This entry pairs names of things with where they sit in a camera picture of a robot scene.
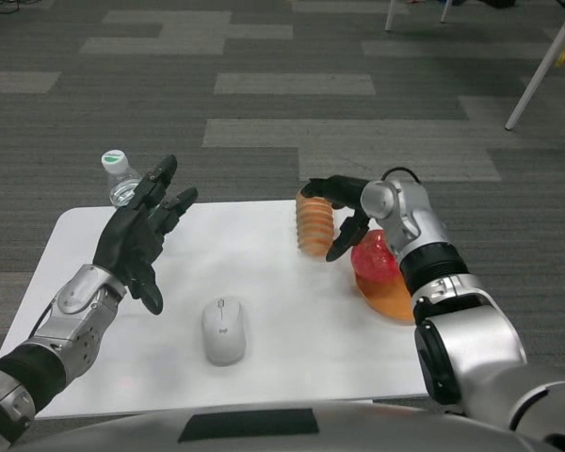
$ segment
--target orange object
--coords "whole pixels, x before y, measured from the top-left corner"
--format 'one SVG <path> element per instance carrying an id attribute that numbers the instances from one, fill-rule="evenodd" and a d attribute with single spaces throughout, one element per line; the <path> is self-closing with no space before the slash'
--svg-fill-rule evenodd
<path id="1" fill-rule="evenodd" d="M 356 275 L 356 285 L 375 311 L 402 323 L 414 323 L 411 294 L 401 275 L 388 282 L 372 282 Z"/>
<path id="2" fill-rule="evenodd" d="M 295 198 L 298 246 L 313 257 L 326 256 L 332 245 L 334 226 L 331 203 L 324 198 Z"/>
<path id="3" fill-rule="evenodd" d="M 371 308 L 403 323 L 414 322 L 411 296 L 383 230 L 370 231 L 352 249 L 351 264 L 356 285 Z"/>

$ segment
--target water bottle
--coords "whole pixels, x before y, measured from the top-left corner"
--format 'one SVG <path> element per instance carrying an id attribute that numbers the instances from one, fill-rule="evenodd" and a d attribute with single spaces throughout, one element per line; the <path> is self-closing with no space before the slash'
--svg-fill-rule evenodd
<path id="1" fill-rule="evenodd" d="M 104 153 L 101 160 L 109 175 L 109 199 L 115 208 L 122 207 L 134 197 L 134 189 L 142 178 L 130 167 L 122 151 Z"/>

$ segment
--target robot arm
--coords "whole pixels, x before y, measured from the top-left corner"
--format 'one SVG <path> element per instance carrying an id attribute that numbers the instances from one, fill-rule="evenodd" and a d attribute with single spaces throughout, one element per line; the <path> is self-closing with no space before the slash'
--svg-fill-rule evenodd
<path id="1" fill-rule="evenodd" d="M 385 230 L 412 296 L 415 343 L 434 400 L 565 450 L 565 377 L 526 363 L 517 332 L 469 273 L 418 179 L 332 176 L 313 179 L 302 194 L 356 211 L 341 226 L 328 260 L 360 242 L 369 218 Z"/>
<path id="2" fill-rule="evenodd" d="M 161 202 L 176 171 L 173 155 L 149 172 L 134 198 L 105 226 L 92 265 L 84 265 L 56 294 L 48 318 L 29 339 L 0 358 L 0 445 L 16 441 L 57 394 L 84 375 L 98 356 L 103 334 L 130 289 L 154 315 L 163 299 L 152 262 L 164 236 L 197 199 L 190 188 Z"/>

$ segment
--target white mouse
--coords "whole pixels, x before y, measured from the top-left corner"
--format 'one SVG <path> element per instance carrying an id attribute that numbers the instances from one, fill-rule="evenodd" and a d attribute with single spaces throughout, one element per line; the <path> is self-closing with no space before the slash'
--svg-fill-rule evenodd
<path id="1" fill-rule="evenodd" d="M 202 316 L 203 343 L 207 359 L 215 365 L 236 363 L 245 354 L 243 308 L 232 297 L 214 299 Z"/>

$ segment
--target gray carpet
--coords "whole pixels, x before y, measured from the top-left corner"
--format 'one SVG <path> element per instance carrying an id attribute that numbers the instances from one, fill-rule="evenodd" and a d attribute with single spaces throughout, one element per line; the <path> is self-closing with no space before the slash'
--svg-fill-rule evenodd
<path id="1" fill-rule="evenodd" d="M 503 128 L 565 10 L 517 3 L 469 0 L 441 25 L 437 2 L 402 2 L 391 34 L 380 1 L 43 0 L 0 16 L 0 344 L 57 218 L 107 204 L 100 155 L 120 148 L 140 170 L 174 153 L 202 202 L 411 166 L 530 360 L 565 370 L 565 65 Z"/>

